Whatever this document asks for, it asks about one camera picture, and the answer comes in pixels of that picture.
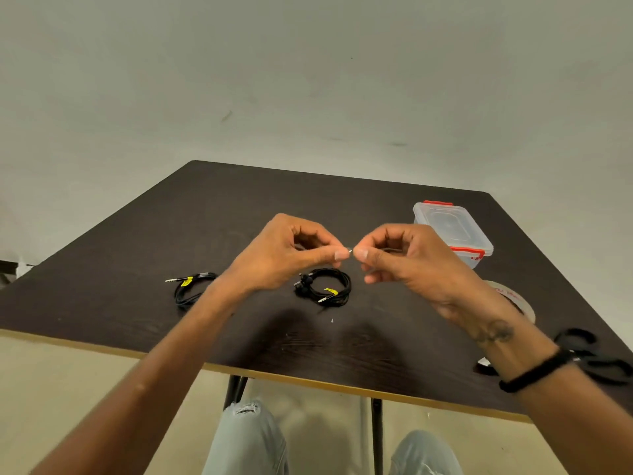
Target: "table edge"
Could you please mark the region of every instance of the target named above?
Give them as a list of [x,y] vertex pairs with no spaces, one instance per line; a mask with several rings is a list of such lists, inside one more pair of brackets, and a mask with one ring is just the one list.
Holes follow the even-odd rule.
[[[27,332],[17,332],[13,330],[0,329],[0,336],[29,341],[33,343],[46,343],[49,345],[65,346],[67,348],[75,348],[77,350],[94,351],[104,353],[106,355],[118,355],[131,359],[141,359],[147,353],[142,351],[128,350],[125,348],[114,348],[106,345],[97,345],[81,341],[66,340],[62,338],[53,338],[45,335],[35,335]],[[203,370],[217,372],[227,375],[240,375],[254,379],[264,379],[280,383],[289,383],[292,385],[300,385],[307,388],[318,388],[320,390],[335,391],[345,393],[347,395],[357,395],[366,398],[380,398],[388,401],[396,401],[399,403],[407,403],[408,405],[417,405],[420,407],[439,408],[440,410],[448,410],[451,412],[460,412],[470,415],[479,415],[481,417],[491,417],[495,419],[509,420],[513,422],[533,423],[530,417],[523,414],[505,412],[494,408],[471,407],[460,403],[451,403],[448,401],[438,401],[430,398],[419,398],[416,396],[399,395],[397,393],[389,393],[383,391],[369,390],[367,388],[359,388],[348,385],[340,385],[337,383],[323,382],[306,378],[293,377],[290,375],[280,375],[267,372],[258,372],[247,368],[229,367],[227,365],[218,365],[205,363]]]

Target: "hand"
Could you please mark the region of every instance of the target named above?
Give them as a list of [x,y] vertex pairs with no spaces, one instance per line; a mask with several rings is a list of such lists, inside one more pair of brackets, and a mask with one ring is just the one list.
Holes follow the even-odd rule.
[[328,263],[337,268],[346,258],[347,248],[323,225],[280,213],[226,272],[246,290],[272,290],[308,267]]
[[401,280],[473,337],[490,323],[490,306],[504,302],[428,225],[383,225],[360,240],[354,256],[370,271],[365,283]]

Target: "container lid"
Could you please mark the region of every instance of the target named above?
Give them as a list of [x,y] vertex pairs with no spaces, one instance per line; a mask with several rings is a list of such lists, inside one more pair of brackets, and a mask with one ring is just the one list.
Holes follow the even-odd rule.
[[432,226],[453,251],[473,253],[476,258],[493,254],[493,244],[464,207],[425,200],[416,203],[413,212],[416,223]]

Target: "jeans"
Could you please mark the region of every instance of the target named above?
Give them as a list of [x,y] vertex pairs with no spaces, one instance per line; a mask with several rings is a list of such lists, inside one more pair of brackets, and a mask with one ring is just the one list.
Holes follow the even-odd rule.
[[[202,475],[288,475],[286,440],[258,401],[224,410]],[[391,458],[389,475],[463,475],[455,454],[433,434],[410,432]]]

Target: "dark wooden table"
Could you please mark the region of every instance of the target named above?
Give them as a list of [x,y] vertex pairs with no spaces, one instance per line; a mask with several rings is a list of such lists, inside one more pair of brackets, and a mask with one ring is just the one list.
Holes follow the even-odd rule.
[[[451,201],[495,246],[477,273],[531,303],[536,324],[597,334],[633,355],[487,193],[192,161],[0,291],[4,335],[48,337],[112,353],[152,349],[179,320],[165,279],[221,272],[278,212],[323,223],[346,245],[387,222],[413,222],[425,199]],[[291,280],[251,297],[226,325],[206,368],[476,414],[526,419],[459,329],[400,284],[366,286],[355,261],[349,303],[320,309]],[[629,411],[633,388],[605,387]]]

